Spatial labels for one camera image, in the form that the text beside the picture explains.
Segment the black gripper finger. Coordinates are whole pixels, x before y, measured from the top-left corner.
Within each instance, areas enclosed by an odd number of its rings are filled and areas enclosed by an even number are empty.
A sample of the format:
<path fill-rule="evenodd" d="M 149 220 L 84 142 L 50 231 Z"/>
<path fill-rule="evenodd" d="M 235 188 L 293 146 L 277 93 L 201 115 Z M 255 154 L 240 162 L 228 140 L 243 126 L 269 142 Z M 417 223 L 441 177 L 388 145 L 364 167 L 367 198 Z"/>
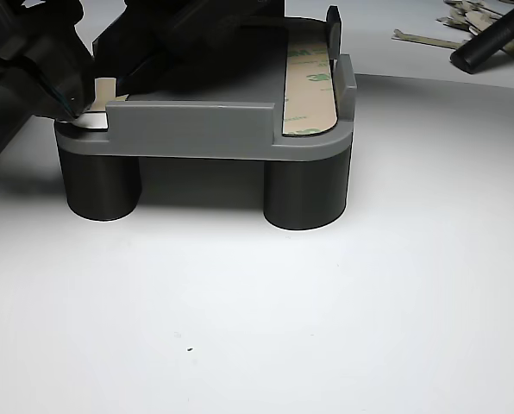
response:
<path fill-rule="evenodd" d="M 74 78 L 0 77 L 0 86 L 10 91 L 32 115 L 60 122 L 74 120 Z"/>

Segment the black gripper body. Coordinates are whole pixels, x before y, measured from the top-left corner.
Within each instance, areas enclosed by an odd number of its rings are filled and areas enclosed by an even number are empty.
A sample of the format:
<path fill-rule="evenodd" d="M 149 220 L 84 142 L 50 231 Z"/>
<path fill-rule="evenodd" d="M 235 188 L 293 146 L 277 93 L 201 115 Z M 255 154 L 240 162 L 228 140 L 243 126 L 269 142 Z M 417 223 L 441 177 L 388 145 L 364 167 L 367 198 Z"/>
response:
<path fill-rule="evenodd" d="M 0 1 L 0 77 L 31 77 L 22 57 L 29 43 L 47 26 L 76 29 L 84 10 L 79 1 L 41 1 L 31 7 L 23 1 Z M 0 86 L 0 153 L 31 117 L 12 93 Z"/>

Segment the narrow black gripper finger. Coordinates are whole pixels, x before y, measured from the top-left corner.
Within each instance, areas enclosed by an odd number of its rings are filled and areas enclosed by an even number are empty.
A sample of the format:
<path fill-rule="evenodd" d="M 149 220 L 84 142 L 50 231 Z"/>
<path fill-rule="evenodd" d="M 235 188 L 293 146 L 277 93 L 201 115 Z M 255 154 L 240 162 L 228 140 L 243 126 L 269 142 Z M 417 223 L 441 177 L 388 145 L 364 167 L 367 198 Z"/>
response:
<path fill-rule="evenodd" d="M 336 5 L 330 5 L 327 10 L 325 30 L 329 58 L 331 60 L 337 60 L 341 52 L 342 19 Z"/>

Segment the wide black textured gripper finger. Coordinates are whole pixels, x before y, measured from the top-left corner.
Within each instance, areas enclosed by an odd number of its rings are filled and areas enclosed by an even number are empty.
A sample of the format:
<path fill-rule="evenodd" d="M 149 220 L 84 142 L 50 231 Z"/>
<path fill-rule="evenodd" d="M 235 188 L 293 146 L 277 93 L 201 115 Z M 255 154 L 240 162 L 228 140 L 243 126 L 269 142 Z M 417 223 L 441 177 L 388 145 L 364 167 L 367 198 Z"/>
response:
<path fill-rule="evenodd" d="M 282 17 L 284 1 L 127 1 L 92 43 L 94 76 L 124 94 L 149 91 L 176 68 L 204 59 L 255 17 Z"/>

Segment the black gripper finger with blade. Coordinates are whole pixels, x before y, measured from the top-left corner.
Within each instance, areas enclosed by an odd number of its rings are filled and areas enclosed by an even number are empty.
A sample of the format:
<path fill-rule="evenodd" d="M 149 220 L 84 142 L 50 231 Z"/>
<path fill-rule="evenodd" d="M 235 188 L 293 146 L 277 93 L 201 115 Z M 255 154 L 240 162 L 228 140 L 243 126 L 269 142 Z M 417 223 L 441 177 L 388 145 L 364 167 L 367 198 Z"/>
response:
<path fill-rule="evenodd" d="M 93 58 L 75 27 L 47 26 L 22 56 L 41 96 L 37 116 L 80 116 L 94 101 Z"/>

